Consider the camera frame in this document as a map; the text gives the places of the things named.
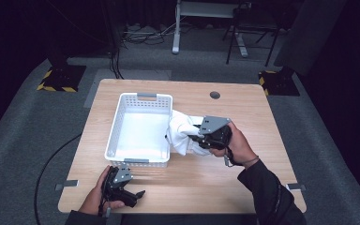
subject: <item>black sleeve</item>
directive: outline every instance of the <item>black sleeve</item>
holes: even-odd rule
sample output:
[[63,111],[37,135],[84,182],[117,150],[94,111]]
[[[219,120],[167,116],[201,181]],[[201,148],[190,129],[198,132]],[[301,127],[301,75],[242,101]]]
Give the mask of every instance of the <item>black sleeve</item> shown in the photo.
[[107,219],[105,217],[98,217],[81,213],[78,211],[71,211],[66,221],[66,225],[105,225]]
[[277,177],[261,160],[247,170],[243,170],[238,175],[238,180],[252,192],[261,225],[307,224],[303,213],[294,204],[291,192],[279,183]]

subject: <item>white plastic basket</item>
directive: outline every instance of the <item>white plastic basket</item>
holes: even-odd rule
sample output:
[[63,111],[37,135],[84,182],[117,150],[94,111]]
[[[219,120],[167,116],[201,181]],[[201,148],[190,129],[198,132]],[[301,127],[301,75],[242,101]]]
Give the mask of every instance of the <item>white plastic basket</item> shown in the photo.
[[163,94],[123,93],[113,119],[105,158],[118,166],[167,167],[165,139],[173,98]]

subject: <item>yellow black warning tape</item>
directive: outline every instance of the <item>yellow black warning tape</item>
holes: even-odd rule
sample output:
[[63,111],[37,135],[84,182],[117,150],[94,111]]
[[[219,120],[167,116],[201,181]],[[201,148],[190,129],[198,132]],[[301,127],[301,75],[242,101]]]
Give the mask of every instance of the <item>yellow black warning tape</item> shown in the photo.
[[70,86],[59,86],[59,85],[46,85],[46,81],[48,79],[52,78],[52,69],[49,69],[49,71],[45,74],[45,76],[42,79],[42,82],[40,82],[39,86],[37,87],[37,90],[45,90],[45,91],[64,91],[64,92],[77,92],[78,88],[70,87]]
[[276,71],[271,71],[271,70],[265,70],[265,71],[260,71],[259,72],[259,84],[262,87],[262,90],[264,91],[266,96],[269,96],[270,93],[268,92],[268,87],[267,85],[265,85],[265,80],[264,80],[264,76],[263,74],[275,74],[277,73]]

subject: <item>wooden table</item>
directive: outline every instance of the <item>wooden table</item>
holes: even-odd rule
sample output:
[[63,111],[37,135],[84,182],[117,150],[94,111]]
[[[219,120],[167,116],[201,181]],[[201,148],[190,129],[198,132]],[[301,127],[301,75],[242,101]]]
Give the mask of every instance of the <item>wooden table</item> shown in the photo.
[[[210,93],[220,93],[212,99]],[[282,184],[297,183],[266,96],[259,85],[214,82],[155,82],[103,80],[83,131],[67,180],[77,187],[64,187],[58,208],[78,210],[99,175],[110,164],[104,158],[120,94],[158,93],[173,97],[173,109],[196,115],[230,117],[247,137],[251,147]],[[146,190],[134,208],[116,213],[255,213],[253,198],[237,179],[241,167],[224,166],[223,158],[172,152],[167,168],[132,167],[134,179],[125,186],[136,193]],[[300,191],[293,191],[296,205],[306,211]]]

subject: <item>white cloth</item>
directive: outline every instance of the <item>white cloth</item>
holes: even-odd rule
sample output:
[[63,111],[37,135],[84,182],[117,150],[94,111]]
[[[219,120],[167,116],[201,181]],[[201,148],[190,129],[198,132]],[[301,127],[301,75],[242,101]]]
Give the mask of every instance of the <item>white cloth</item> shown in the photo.
[[211,155],[208,149],[201,148],[197,142],[192,141],[188,135],[198,134],[198,128],[193,125],[200,125],[203,117],[188,116],[179,111],[172,111],[172,119],[166,131],[169,144],[182,156],[186,155],[187,150],[201,156]]

